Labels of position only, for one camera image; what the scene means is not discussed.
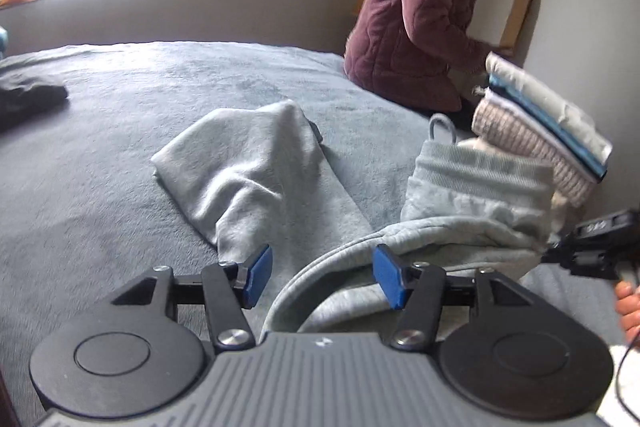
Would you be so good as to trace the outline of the operator right hand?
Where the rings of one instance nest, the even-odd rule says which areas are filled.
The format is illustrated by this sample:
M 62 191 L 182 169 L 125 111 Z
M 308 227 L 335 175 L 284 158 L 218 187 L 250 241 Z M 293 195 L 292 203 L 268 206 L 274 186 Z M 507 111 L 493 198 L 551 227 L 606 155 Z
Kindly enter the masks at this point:
M 626 340 L 632 345 L 639 342 L 640 325 L 640 293 L 637 286 L 620 281 L 615 286 L 617 298 L 615 310 L 620 317 L 620 328 L 623 329 Z

